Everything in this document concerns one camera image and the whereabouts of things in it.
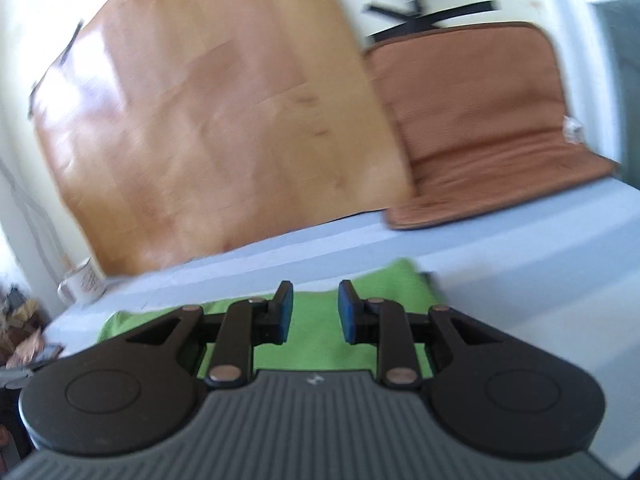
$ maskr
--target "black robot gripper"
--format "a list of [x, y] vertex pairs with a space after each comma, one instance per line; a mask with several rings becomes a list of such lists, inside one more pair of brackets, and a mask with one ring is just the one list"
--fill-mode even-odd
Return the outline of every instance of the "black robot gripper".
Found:
[[22, 391], [20, 416], [41, 449], [93, 457], [145, 449], [183, 427], [208, 391], [250, 382], [254, 346], [286, 342], [292, 306], [293, 287], [282, 282], [272, 300], [237, 301], [226, 314], [173, 310], [43, 368]]
[[[237, 301], [225, 314], [178, 308], [44, 367], [22, 391], [22, 420], [39, 449], [62, 455], [148, 449], [184, 428], [205, 399], [248, 390], [254, 347], [286, 342], [292, 304], [292, 285], [282, 282], [272, 300]], [[346, 342], [377, 347], [380, 387], [416, 396], [440, 427], [485, 454], [562, 458], [586, 450], [602, 421], [604, 395], [589, 374], [453, 308], [407, 313], [385, 298], [362, 300], [344, 281], [338, 312]], [[431, 378], [422, 377], [416, 344]], [[345, 381], [352, 372], [342, 372]]]
[[[600, 426], [604, 394], [587, 372], [453, 308], [405, 313], [361, 300], [348, 281], [338, 308], [346, 342], [378, 347], [376, 380], [418, 389], [441, 426], [475, 449], [551, 460], [587, 449]], [[414, 343], [424, 343], [432, 378], [421, 380]]]

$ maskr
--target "gray plastic plate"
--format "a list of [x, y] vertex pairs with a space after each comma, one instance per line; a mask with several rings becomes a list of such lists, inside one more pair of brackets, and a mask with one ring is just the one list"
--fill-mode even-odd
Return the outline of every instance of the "gray plastic plate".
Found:
[[449, 436], [415, 394], [367, 371], [264, 370], [216, 391], [169, 439], [115, 458], [38, 451], [9, 479], [29, 480], [614, 480], [586, 452], [511, 462]]

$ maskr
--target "white mug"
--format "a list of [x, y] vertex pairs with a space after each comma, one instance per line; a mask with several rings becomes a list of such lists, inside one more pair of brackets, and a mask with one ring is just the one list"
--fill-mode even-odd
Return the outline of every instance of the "white mug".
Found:
[[74, 303], [91, 304], [100, 299], [106, 286], [95, 271], [91, 258], [65, 274], [58, 286], [60, 299], [71, 306]]

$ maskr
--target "green towel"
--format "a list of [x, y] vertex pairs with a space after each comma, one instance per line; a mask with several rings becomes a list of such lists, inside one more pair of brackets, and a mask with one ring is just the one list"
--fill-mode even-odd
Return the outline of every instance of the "green towel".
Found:
[[[355, 280], [353, 286], [361, 298], [387, 298], [401, 303], [407, 312], [426, 313], [441, 299], [418, 274], [409, 260], [397, 260], [385, 269]], [[289, 337], [284, 345], [266, 344], [255, 348], [254, 367], [278, 370], [372, 370], [376, 371], [376, 348], [371, 345], [349, 345], [342, 337], [338, 315], [337, 290], [329, 292], [296, 292]], [[224, 312], [241, 298], [219, 300], [202, 305], [206, 314]], [[104, 324], [98, 342], [127, 332], [147, 321], [169, 312], [171, 308], [130, 314], [116, 312]], [[431, 371], [422, 350], [417, 346], [418, 359], [424, 376]], [[198, 376], [203, 377], [213, 345], [209, 345]]]

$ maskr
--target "brown seat cushion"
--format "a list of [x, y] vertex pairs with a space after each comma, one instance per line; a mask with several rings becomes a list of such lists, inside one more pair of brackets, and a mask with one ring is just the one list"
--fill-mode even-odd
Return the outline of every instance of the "brown seat cushion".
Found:
[[386, 210], [393, 228], [491, 212], [615, 168], [566, 142], [554, 51], [532, 25], [429, 31], [380, 43], [366, 60], [418, 189], [416, 198]]

